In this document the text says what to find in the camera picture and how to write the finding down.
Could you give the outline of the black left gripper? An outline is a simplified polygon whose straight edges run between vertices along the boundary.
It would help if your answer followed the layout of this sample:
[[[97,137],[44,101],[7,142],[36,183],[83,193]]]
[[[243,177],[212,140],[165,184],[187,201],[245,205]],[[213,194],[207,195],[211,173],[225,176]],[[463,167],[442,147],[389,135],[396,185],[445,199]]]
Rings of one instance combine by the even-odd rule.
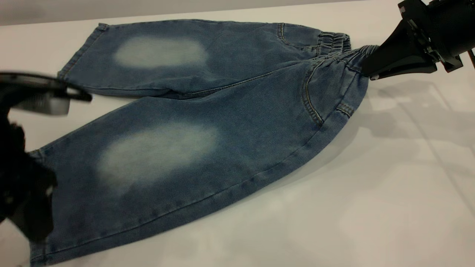
[[[56,176],[25,151],[23,128],[1,113],[1,215],[30,241],[44,241],[54,228]]]

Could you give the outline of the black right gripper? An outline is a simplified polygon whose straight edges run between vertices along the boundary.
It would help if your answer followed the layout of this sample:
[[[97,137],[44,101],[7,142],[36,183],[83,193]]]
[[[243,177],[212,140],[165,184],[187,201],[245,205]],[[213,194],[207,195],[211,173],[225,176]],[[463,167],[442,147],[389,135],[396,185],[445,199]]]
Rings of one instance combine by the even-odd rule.
[[[370,80],[431,74],[438,69],[429,54],[441,62],[448,73],[463,67],[460,54],[468,52],[474,58],[473,0],[432,0],[429,4],[404,0],[398,8],[402,20],[387,40],[362,62],[362,73]],[[425,39],[424,50],[412,30]]]

